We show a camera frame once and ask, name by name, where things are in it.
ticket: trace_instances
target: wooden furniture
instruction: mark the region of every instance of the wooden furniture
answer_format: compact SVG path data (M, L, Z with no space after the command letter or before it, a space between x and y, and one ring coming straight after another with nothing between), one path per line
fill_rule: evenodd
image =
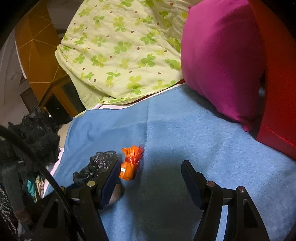
M15 39L21 65L39 105L46 107L60 124L84 111L71 79L55 58L60 39L45 0L38 2L18 22Z
M249 2L266 50L265 109L257 141L296 160L296 42L291 35L295 25L284 24L262 1Z

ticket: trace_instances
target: pink pillow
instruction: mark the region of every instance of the pink pillow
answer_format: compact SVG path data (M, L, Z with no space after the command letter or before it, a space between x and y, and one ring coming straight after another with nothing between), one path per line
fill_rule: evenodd
M245 131L253 129L265 57L247 0L204 0L190 8L181 66L190 88Z

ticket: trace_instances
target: blue blanket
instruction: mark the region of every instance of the blue blanket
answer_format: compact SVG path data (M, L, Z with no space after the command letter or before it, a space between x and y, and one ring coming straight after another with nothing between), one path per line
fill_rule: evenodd
M192 240L202 212L193 205L181 175L190 160L219 186L246 187L270 240L283 241L296 221L296 162L257 142L187 85L122 110L89 110L74 119L54 177L73 183L97 151L133 144L145 148L141 170L123 182L123 198L101 216L110 241ZM217 236L223 240L227 208Z

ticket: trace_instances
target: dark plastic bag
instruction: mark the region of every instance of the dark plastic bag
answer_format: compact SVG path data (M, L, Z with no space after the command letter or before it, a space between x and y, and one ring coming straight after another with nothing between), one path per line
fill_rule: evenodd
M74 183L81 187L89 181L98 177L100 173L105 172L113 161L117 161L117 154L115 151L97 152L89 159L89 164L80 172L73 173Z

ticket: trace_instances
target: orange wrapper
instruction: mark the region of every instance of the orange wrapper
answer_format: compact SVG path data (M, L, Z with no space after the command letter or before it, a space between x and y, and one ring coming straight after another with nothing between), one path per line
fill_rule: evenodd
M133 145L131 148L122 148L122 152L125 154L126 158L124 163L121 164L119 177L123 180L130 181L136 176L144 149L141 146L137 147Z

